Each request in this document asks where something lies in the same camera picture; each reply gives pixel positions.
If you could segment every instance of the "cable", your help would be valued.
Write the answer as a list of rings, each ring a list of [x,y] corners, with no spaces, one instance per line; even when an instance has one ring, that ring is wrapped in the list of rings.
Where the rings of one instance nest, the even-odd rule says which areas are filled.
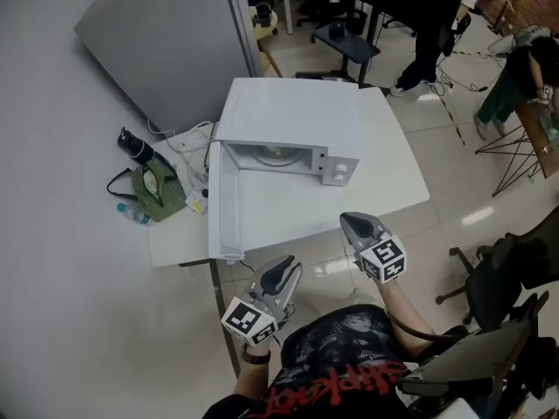
[[[392,315],[388,310],[385,310],[386,315],[390,318],[390,320],[402,329],[404,332],[407,332],[409,335],[413,335],[414,337],[418,337],[421,340],[428,340],[428,341],[456,341],[459,336],[458,335],[435,335],[432,333],[423,333],[412,329],[409,326],[406,326],[402,321]]]
[[[482,57],[482,58],[483,59],[493,58],[495,60],[495,62],[497,62],[500,65],[500,59],[497,59],[495,57],[487,56],[487,57]],[[440,75],[440,79],[435,81],[435,82],[442,86],[442,90],[439,92],[434,85],[431,85],[431,88],[432,88],[433,92],[435,92],[438,96],[445,96],[445,94],[446,94],[445,86],[449,86],[450,88],[453,88],[454,85],[464,87],[466,90],[468,90],[470,92],[481,93],[481,92],[484,92],[485,90],[487,90],[492,85],[492,83],[495,80],[497,80],[497,78],[499,78],[499,76],[500,76],[500,73],[497,74],[486,86],[477,87],[475,84],[470,84],[469,86],[467,86],[467,85],[462,84],[461,82],[457,81],[456,79],[451,77],[447,72],[445,72],[445,70],[443,70],[443,67],[441,66],[441,64],[446,59],[447,58],[442,58],[437,63],[437,70],[441,73],[441,75]]]
[[[186,133],[186,135],[183,137],[183,143],[184,143],[184,142],[187,142],[187,143],[188,143],[189,137],[190,137],[192,134],[194,134],[195,132],[198,132],[200,135],[202,135],[202,136],[207,140],[206,143],[204,143],[204,144],[202,144],[202,145],[195,146],[195,147],[189,147],[189,148],[184,148],[184,149],[182,149],[182,148],[177,148],[177,147],[173,146],[173,144],[169,141],[169,137],[168,137],[168,136],[165,136],[165,141],[167,142],[167,145],[169,146],[169,148],[170,148],[173,152],[175,152],[176,154],[179,154],[179,155],[181,156],[181,158],[183,159],[184,164],[186,165],[187,171],[188,171],[189,184],[190,184],[190,186],[191,186],[192,188],[195,188],[195,187],[196,187],[196,183],[193,181],[193,178],[192,178],[193,176],[194,176],[195,178],[197,178],[198,181],[199,181],[200,183],[202,183],[203,185],[207,185],[207,184],[208,184],[208,173],[206,172],[206,167],[205,167],[205,166],[204,166],[204,170],[203,170],[202,172],[197,171],[196,169],[194,169],[194,168],[192,167],[191,163],[190,163],[190,160],[187,159],[187,157],[186,157],[185,154],[192,153],[192,152],[197,152],[197,151],[199,151],[199,150],[208,149],[208,148],[209,148],[209,145],[210,145],[210,137],[208,137],[207,134],[205,134],[204,132],[202,132],[202,131],[199,130],[200,127],[208,126],[208,125],[210,125],[210,122],[209,122],[209,121],[203,121],[203,122],[201,122],[201,123],[195,125],[195,126],[194,126],[191,130],[189,130],[189,131]],[[151,127],[151,120],[150,120],[149,118],[148,118],[148,129],[149,129],[149,131],[150,131],[151,133],[153,133],[153,134],[166,135],[166,134],[172,133],[172,137],[175,137],[175,136],[176,136],[176,132],[175,132],[174,129],[170,129],[170,130],[166,130],[166,131],[155,131],[155,130]]]
[[[211,127],[210,142],[212,142],[212,140],[213,140],[213,134],[216,131],[216,126],[217,126],[217,123],[214,122],[213,126]],[[208,147],[206,149],[206,155],[204,156],[204,170],[206,171],[206,174],[210,173],[210,167],[208,166],[208,154],[209,153],[210,153],[210,147]]]
[[[241,265],[244,265],[247,269],[250,269],[251,272],[254,273],[254,269],[250,265],[245,264],[243,261],[239,261],[239,262],[241,263]]]

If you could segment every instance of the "white table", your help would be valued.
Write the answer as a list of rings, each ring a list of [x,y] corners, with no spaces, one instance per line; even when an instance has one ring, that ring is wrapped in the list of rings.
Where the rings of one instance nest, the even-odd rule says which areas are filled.
[[[365,147],[347,187],[324,186],[308,175],[247,170],[241,173],[241,224],[246,251],[337,229],[339,215],[344,211],[381,216],[429,199],[410,145],[383,94],[377,88],[363,89],[360,94],[366,107],[362,117]],[[172,141],[181,138],[178,135]],[[179,177],[186,181],[181,158],[164,141],[154,149],[176,164]],[[286,210],[291,210],[291,216],[286,216]],[[150,226],[153,266],[208,258],[206,219],[187,208]]]

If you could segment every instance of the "wire stand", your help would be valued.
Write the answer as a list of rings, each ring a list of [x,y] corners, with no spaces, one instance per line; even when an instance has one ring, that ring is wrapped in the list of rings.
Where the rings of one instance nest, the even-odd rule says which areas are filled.
[[[499,144],[497,146],[494,146],[494,144],[505,140],[505,138],[507,138],[509,135],[513,134],[519,129],[522,129],[520,138],[517,138],[516,140],[507,142],[505,144]],[[498,194],[500,194],[509,186],[511,186],[514,182],[516,182],[519,178],[521,178],[523,175],[528,174],[528,178],[531,179],[538,172],[542,170],[540,166],[540,162],[538,161],[533,148],[532,148],[532,152],[530,152],[529,154],[519,152],[520,147],[523,143],[531,144],[530,140],[528,139],[528,136],[526,135],[526,131],[524,130],[524,127],[518,126],[516,129],[511,130],[505,136],[500,137],[498,140],[492,141],[489,144],[485,145],[483,148],[479,148],[478,150],[475,151],[476,155],[477,154],[511,155],[511,159],[510,162],[508,163],[507,170],[505,171],[503,178],[500,180],[500,183],[497,185],[496,190],[491,194],[492,197],[496,197]],[[509,146],[513,147],[514,145],[516,145],[516,149],[514,150],[514,152],[501,150],[502,148],[507,148]],[[520,166],[516,166],[513,171],[512,170],[513,162],[517,156],[525,157],[525,158],[520,164]],[[535,160],[532,161],[527,167],[524,167],[524,165],[530,159],[530,157],[534,157]]]

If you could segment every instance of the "wristwatch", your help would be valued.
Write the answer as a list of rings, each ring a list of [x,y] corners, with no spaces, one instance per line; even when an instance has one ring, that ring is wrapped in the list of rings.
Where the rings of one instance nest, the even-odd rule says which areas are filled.
[[[241,347],[241,359],[243,359],[243,361],[251,365],[267,365],[270,362],[270,355],[272,355],[270,351],[268,351],[267,355],[251,355],[246,352],[247,347],[248,345],[246,344]]]

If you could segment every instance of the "black metal frame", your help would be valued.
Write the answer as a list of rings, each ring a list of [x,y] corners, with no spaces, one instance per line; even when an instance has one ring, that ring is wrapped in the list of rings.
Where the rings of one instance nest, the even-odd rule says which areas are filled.
[[[351,0],[348,10],[348,16],[346,18],[347,26],[351,26],[353,23],[354,12],[351,10],[355,8],[355,1]],[[369,30],[367,31],[367,42],[372,44],[373,36],[375,35],[376,26],[378,24],[378,18],[380,12],[373,7],[370,15]],[[370,61],[372,58],[363,62],[361,68],[359,69],[359,78],[355,80],[348,74],[349,58],[345,54],[342,55],[342,68],[340,70],[332,70],[331,72],[297,72],[295,73],[295,78],[299,79],[324,79],[324,78],[338,78],[345,81],[351,82],[353,84],[359,85],[359,88],[371,88],[373,85],[365,84],[365,76],[367,75],[367,69],[369,68]]]
[[[503,141],[505,138],[507,138],[509,135],[513,134],[514,132],[516,132],[518,129],[522,129],[522,135],[520,136],[520,138],[517,138],[516,140],[505,143],[505,144],[500,144],[500,145],[494,146],[495,143],[498,143],[499,141]],[[511,130],[505,136],[502,136],[499,139],[497,139],[495,141],[492,141],[489,144],[486,144],[483,148],[479,148],[478,150],[475,151],[476,155],[477,154],[512,155],[511,159],[510,159],[510,162],[508,163],[507,170],[505,171],[505,174],[503,175],[503,178],[500,179],[500,183],[497,185],[497,188],[495,189],[495,191],[491,194],[492,197],[496,197],[502,191],[507,189],[513,183],[515,183],[523,175],[528,174],[528,178],[532,178],[538,172],[540,172],[542,170],[542,167],[540,166],[540,162],[538,161],[537,156],[536,156],[535,151],[534,151],[533,148],[532,148],[532,152],[530,152],[529,154],[518,152],[520,147],[521,147],[521,144],[523,144],[523,143],[530,143],[530,140],[529,140],[529,138],[526,134],[526,130],[524,130],[524,127],[523,126],[518,126],[516,129]],[[514,152],[497,150],[497,149],[501,149],[501,148],[506,148],[508,146],[514,146],[514,145],[516,145],[516,149],[514,150]],[[513,167],[514,159],[517,156],[523,156],[523,157],[526,157],[526,158],[520,164],[520,166],[516,167],[514,172],[509,174],[511,172],[511,168]],[[528,159],[530,157],[534,157],[535,161],[532,162],[527,168],[524,168],[522,170],[522,168],[524,167],[524,165],[526,164],[526,162],[528,161]]]
[[[217,269],[217,260],[216,259],[201,259],[199,261],[190,261],[179,264],[179,267],[186,268],[192,267],[194,265],[201,265],[201,264],[209,264],[210,265],[210,274],[211,274],[211,283],[213,284],[214,293],[216,293],[216,303],[217,303],[217,314],[221,319],[225,315],[225,310],[227,310],[227,306],[224,302],[224,294],[221,290],[221,280],[219,279],[219,270]],[[221,326],[224,338],[225,338],[225,345],[227,346],[227,351],[229,352],[229,357],[231,358],[231,364],[233,366],[233,372],[235,376],[238,377],[241,367],[238,361],[237,350],[235,349],[235,345],[233,344],[233,338],[231,334]]]
[[[466,255],[462,252],[462,250],[459,247],[453,247],[448,251],[449,256],[458,256],[460,261],[462,262],[462,264],[464,265],[464,267],[466,268],[466,271],[468,273],[472,273],[473,272],[473,266],[470,264],[470,261],[468,261]],[[445,301],[447,301],[450,298],[454,298],[458,295],[460,295],[461,293],[465,293],[466,292],[466,285],[462,285],[461,287],[459,287],[456,290],[453,290],[452,292],[448,292],[446,295],[439,295],[435,298],[435,303],[437,303],[439,306],[441,304],[443,304]],[[471,310],[468,310],[468,313],[466,314],[466,316],[462,319],[462,324],[464,326],[468,326],[470,323],[472,323],[472,319],[473,319],[473,314]]]

